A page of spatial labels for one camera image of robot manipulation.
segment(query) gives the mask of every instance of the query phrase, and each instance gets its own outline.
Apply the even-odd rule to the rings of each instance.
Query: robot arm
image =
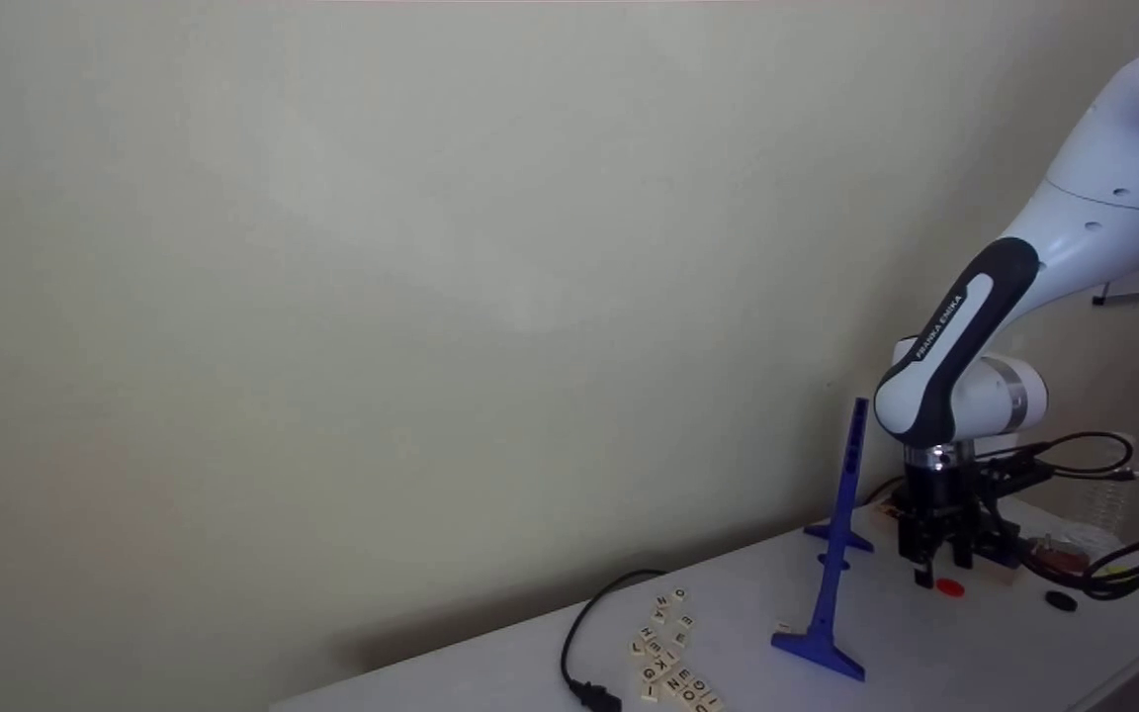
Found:
[[[1012,316],[1095,290],[1133,264],[1139,58],[1098,92],[1049,167],[1042,186],[1003,239],[963,264],[921,336],[887,370],[874,399],[878,423],[908,447],[1015,432],[1019,421],[1042,410],[1041,405],[1019,405],[1041,386],[1012,394],[1003,366],[967,363]]]

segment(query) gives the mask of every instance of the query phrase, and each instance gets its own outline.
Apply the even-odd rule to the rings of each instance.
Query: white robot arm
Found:
[[[1049,178],[1007,231],[944,294],[919,340],[882,374],[878,423],[908,447],[903,554],[928,568],[975,542],[958,443],[1042,415],[1042,382],[1019,359],[986,355],[999,324],[1095,290],[1139,264],[1139,58],[1089,107]]]

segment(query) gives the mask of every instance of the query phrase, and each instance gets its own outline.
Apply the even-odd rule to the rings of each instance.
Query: white wall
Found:
[[[1133,50],[1122,0],[0,0],[0,707],[255,707],[809,513]],[[1139,432],[1139,308],[1007,349]]]

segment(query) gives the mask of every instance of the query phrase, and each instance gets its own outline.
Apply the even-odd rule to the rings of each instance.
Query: white table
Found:
[[[950,602],[919,589],[895,554],[882,513],[859,513],[878,554],[849,554],[837,604],[837,646],[867,664],[847,680],[775,651],[775,630],[808,630],[818,589],[808,533],[675,568],[611,593],[576,638],[573,674],[635,701],[632,632],[651,617],[660,589],[684,589],[696,614],[689,670],[731,712],[1058,712],[1139,707],[1139,593],[1089,602],[1075,614],[1042,604],[1042,583],[975,563],[967,593]],[[559,646],[573,608],[544,614],[298,701],[274,712],[576,712],[559,680]]]

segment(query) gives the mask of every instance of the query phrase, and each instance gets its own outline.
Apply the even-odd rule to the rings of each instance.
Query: blue stand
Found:
[[[809,614],[808,632],[775,632],[770,647],[808,658],[821,670],[835,670],[849,680],[867,680],[862,664],[849,662],[837,646],[835,646],[835,617],[837,617],[837,584],[843,584],[843,568],[847,568],[847,547],[854,547],[849,533],[849,513],[854,513],[854,485],[859,485],[859,456],[862,456],[862,428],[867,428],[867,399],[854,399],[854,415],[849,415],[849,435],[847,435],[847,456],[843,456],[843,480],[837,480],[837,510],[828,525],[828,542],[830,550],[821,554],[821,577],[818,577],[818,602]]]

